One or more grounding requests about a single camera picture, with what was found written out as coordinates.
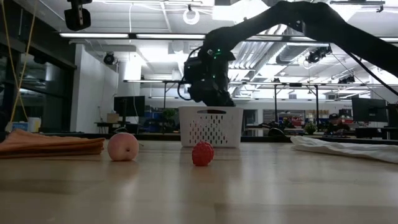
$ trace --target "potted plant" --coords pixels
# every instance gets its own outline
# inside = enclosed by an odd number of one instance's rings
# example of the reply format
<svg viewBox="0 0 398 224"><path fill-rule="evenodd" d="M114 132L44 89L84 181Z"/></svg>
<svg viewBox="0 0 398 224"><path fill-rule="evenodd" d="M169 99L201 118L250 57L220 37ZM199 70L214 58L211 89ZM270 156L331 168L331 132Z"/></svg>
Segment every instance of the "potted plant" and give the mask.
<svg viewBox="0 0 398 224"><path fill-rule="evenodd" d="M165 132L172 132L174 130L175 123L172 118L174 117L175 114L176 114L175 109L167 108L163 110L163 117L165 119L164 121Z"/></svg>
<svg viewBox="0 0 398 224"><path fill-rule="evenodd" d="M312 122L308 122L304 127L304 131L306 133L308 133L309 135L312 135L316 130L317 130L317 126L315 124L313 124Z"/></svg>

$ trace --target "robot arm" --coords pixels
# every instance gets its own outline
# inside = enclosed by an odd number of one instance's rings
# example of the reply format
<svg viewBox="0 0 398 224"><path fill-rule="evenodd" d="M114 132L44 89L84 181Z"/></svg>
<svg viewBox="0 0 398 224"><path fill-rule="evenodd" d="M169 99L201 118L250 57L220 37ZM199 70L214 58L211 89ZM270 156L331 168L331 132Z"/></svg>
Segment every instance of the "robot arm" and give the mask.
<svg viewBox="0 0 398 224"><path fill-rule="evenodd" d="M215 29L206 35L198 57L185 62L181 84L192 85L188 89L191 98L196 102L203 101L207 106L234 106L228 93L228 62L234 60L230 51L240 41L278 24L285 24L309 38L334 43L348 55L354 57L355 54L398 77L398 47L349 25L325 3L281 1L251 19Z"/></svg>
<svg viewBox="0 0 398 224"><path fill-rule="evenodd" d="M199 56L209 50L229 52L240 41L285 24L311 39L331 42L398 77L398 48L346 23L325 3L278 2L275 6L232 27L222 27L206 35Z"/></svg>

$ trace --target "orange towel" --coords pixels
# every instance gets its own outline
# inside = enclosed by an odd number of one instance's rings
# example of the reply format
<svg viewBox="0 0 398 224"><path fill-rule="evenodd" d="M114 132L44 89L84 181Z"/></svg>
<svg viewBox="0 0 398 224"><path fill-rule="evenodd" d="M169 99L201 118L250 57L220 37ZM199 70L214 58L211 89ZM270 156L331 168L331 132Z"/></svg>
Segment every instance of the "orange towel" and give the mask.
<svg viewBox="0 0 398 224"><path fill-rule="evenodd" d="M104 139L44 136L17 129L0 143L0 158L101 154Z"/></svg>

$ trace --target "pink peach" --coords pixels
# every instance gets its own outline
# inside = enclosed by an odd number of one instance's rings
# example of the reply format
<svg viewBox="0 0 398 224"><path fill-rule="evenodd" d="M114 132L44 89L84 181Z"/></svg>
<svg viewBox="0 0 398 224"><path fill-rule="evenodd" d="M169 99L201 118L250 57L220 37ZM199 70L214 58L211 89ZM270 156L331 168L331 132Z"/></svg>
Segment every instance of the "pink peach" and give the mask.
<svg viewBox="0 0 398 224"><path fill-rule="evenodd" d="M108 143L108 154L114 161L130 161L137 157L139 144L132 134L117 133Z"/></svg>

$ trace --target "laundry basket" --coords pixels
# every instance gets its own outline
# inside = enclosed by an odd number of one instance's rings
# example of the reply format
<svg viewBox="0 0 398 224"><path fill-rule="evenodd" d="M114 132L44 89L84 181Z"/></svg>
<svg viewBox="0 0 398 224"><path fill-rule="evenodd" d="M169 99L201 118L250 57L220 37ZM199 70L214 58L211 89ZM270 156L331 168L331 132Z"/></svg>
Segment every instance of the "laundry basket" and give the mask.
<svg viewBox="0 0 398 224"><path fill-rule="evenodd" d="M195 146L206 141L213 147L239 147L242 108L183 106L178 112L182 146Z"/></svg>

